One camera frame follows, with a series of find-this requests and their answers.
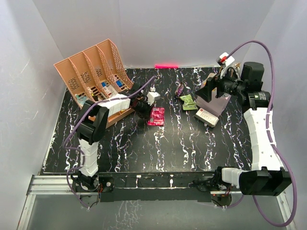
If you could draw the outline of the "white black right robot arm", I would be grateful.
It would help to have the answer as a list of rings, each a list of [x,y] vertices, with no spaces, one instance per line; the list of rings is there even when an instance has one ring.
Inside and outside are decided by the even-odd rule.
[[[274,137],[268,137],[272,131],[272,120],[267,115],[271,94],[262,90],[264,66],[258,62],[246,62],[241,75],[234,65],[223,65],[220,73],[208,77],[204,87],[196,95],[206,102],[225,93],[235,96],[242,107],[252,149],[252,167],[244,171],[234,167],[219,166],[215,170],[213,183],[219,190],[234,186],[244,195],[278,196],[290,184],[290,173],[285,170],[280,157],[274,152]]]

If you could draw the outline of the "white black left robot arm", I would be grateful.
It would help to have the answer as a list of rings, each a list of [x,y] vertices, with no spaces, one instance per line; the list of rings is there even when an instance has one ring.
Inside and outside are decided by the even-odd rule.
[[[99,179],[94,176],[98,172],[98,144],[103,138],[108,119],[122,110],[132,109],[140,118],[149,120],[154,103],[159,98],[160,94],[154,87],[144,93],[141,86],[134,85],[101,102],[85,103],[76,131],[82,153],[80,174],[85,176],[82,185],[88,191],[94,191],[99,186]]]

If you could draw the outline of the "red snack packet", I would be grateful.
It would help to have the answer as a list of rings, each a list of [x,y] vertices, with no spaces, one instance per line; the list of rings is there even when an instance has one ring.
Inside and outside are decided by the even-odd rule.
[[[165,123],[165,109],[154,107],[151,111],[150,119],[147,122],[149,126],[163,126]]]

